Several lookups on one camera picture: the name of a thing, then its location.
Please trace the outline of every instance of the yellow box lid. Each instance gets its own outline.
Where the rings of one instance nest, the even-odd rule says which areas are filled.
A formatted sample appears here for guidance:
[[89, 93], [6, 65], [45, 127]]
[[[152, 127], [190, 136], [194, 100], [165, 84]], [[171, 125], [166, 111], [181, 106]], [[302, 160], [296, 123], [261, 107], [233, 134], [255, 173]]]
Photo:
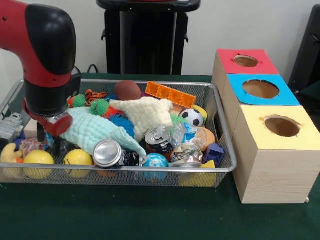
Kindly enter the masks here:
[[302, 106], [241, 109], [258, 149], [320, 150], [320, 133]]

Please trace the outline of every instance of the wooden box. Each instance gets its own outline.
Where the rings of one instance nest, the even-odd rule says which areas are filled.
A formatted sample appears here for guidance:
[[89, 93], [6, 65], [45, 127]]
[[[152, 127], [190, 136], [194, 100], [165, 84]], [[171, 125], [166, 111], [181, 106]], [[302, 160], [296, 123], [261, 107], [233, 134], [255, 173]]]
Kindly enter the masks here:
[[221, 98], [231, 137], [242, 105], [300, 105], [283, 78], [272, 74], [227, 74]]
[[302, 106], [242, 105], [233, 172], [243, 204], [302, 204], [320, 171], [320, 133]]
[[263, 49], [218, 49], [215, 54], [212, 84], [222, 96], [227, 74], [279, 74]]

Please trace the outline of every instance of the wire mesh basket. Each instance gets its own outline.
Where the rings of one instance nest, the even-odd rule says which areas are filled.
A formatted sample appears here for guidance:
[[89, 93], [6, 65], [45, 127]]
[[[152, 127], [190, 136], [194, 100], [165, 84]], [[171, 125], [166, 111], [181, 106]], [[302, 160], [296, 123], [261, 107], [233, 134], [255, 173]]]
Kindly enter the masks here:
[[[87, 89], [112, 94], [118, 80], [81, 81], [80, 93]], [[136, 81], [141, 91], [147, 82]], [[101, 169], [90, 165], [64, 165], [65, 155], [54, 156], [54, 164], [0, 163], [1, 183], [73, 184], [73, 185], [126, 185], [162, 187], [218, 187], [227, 173], [237, 166], [234, 148], [227, 128], [227, 122], [218, 90], [209, 83], [161, 82], [162, 85], [197, 96], [196, 105], [208, 114], [205, 127], [212, 131], [216, 143], [224, 149], [224, 156], [218, 168], [142, 167], [117, 166]], [[25, 95], [24, 81], [18, 81], [3, 103], [0, 113], [20, 113]]]

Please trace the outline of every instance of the can lid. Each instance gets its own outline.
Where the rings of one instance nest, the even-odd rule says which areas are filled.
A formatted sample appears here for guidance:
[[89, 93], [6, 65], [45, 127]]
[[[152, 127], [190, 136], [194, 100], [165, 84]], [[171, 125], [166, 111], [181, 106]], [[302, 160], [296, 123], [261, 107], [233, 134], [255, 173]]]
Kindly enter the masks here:
[[103, 140], [99, 142], [93, 151], [94, 162], [102, 168], [114, 166], [120, 161], [121, 157], [121, 146], [113, 140]]
[[156, 128], [151, 129], [145, 134], [145, 142], [150, 145], [161, 144], [170, 138], [169, 134], [165, 131], [164, 126], [158, 125]]

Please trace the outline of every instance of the blue box lid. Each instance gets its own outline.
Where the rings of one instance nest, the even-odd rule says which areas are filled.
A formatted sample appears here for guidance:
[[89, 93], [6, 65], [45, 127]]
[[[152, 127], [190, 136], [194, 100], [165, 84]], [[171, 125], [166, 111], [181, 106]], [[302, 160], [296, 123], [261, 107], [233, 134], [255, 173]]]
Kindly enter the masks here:
[[278, 74], [228, 74], [228, 78], [241, 103], [300, 106], [299, 101]]

